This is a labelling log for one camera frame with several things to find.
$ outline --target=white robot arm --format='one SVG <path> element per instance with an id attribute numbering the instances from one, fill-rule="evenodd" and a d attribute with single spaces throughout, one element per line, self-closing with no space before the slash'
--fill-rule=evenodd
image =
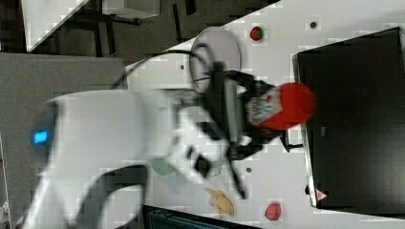
<path id="1" fill-rule="evenodd" d="M 146 164 L 153 158 L 165 158 L 191 181 L 204 182 L 228 143 L 196 99 L 191 90 L 114 90 L 49 101 L 32 130 L 40 183 L 21 228 L 108 228 L 101 225 L 108 196 L 140 186 L 133 212 L 120 213 L 130 221 L 144 200 Z M 190 148 L 197 154 L 189 155 Z"/>

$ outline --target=table surface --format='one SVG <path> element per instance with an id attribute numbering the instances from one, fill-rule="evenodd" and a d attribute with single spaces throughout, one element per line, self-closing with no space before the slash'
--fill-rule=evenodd
<path id="1" fill-rule="evenodd" d="M 310 22 L 318 24 L 316 29 Z M 249 38 L 254 26 L 264 29 L 264 38 Z M 363 34 L 405 26 L 405 2 L 400 0 L 283 0 L 224 25 L 237 37 L 242 53 L 242 72 L 252 73 L 271 84 L 293 80 L 291 57 L 296 53 L 354 38 Z M 190 50 L 194 39 L 172 49 Z M 129 88 L 142 92 L 158 88 L 191 88 L 188 56 L 155 57 L 131 74 Z M 300 128 L 289 131 L 291 143 L 301 143 Z M 236 194 L 226 166 L 206 184 L 191 184 L 171 174 L 150 177 L 146 204 L 215 218 L 204 188 L 222 189 L 235 206 L 234 216 L 224 220 L 263 228 L 403 228 L 404 221 L 314 209 L 304 189 L 306 162 L 302 149 L 287 153 L 279 139 L 262 152 L 238 161 L 237 170 L 248 188 L 249 198 Z M 266 207 L 279 201 L 279 221 L 264 217 Z"/>
<path id="2" fill-rule="evenodd" d="M 89 0 L 21 1 L 27 52 L 31 52 Z"/>

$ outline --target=small toy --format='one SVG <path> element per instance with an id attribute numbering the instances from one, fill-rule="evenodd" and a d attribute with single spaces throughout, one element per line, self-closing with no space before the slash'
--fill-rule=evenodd
<path id="1" fill-rule="evenodd" d="M 266 209 L 266 218 L 269 220 L 278 220 L 281 215 L 281 206 L 278 202 L 273 202 Z"/>
<path id="2" fill-rule="evenodd" d="M 254 27 L 250 32 L 250 38 L 254 41 L 259 41 L 263 38 L 263 30 L 260 27 Z"/>
<path id="3" fill-rule="evenodd" d="M 214 198 L 215 211 L 219 215 L 220 219 L 222 218 L 221 211 L 224 211 L 231 216 L 233 215 L 233 213 L 234 213 L 233 205 L 221 190 L 215 191 L 215 190 L 206 188 L 205 191 L 207 193 L 209 193 L 209 195 L 211 195 L 211 197 Z"/>

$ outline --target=red object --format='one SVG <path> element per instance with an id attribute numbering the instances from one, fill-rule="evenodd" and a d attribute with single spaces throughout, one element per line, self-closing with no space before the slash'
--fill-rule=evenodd
<path id="1" fill-rule="evenodd" d="M 266 98 L 266 102 L 268 103 L 268 102 L 270 102 L 270 100 L 271 100 L 271 95 L 269 94 L 269 95 L 267 96 L 267 98 Z"/>
<path id="2" fill-rule="evenodd" d="M 260 27 L 254 27 L 252 31 L 250 32 L 250 38 L 252 38 L 254 41 L 258 41 L 262 39 L 263 37 L 263 31 L 262 28 Z"/>
<path id="3" fill-rule="evenodd" d="M 274 202 L 268 205 L 266 208 L 266 218 L 272 221 L 278 220 L 281 216 L 281 206 L 280 203 Z"/>
<path id="4" fill-rule="evenodd" d="M 282 111 L 263 121 L 258 128 L 283 131 L 308 121 L 315 113 L 315 95 L 302 83 L 280 86 Z"/>

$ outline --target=warning label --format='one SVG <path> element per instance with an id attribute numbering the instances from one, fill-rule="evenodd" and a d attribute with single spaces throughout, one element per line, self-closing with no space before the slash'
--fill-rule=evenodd
<path id="1" fill-rule="evenodd" d="M 318 201 L 321 201 L 324 198 L 327 198 L 328 196 L 324 193 L 322 193 L 321 191 L 315 189 L 316 191 L 316 198 L 318 199 Z"/>

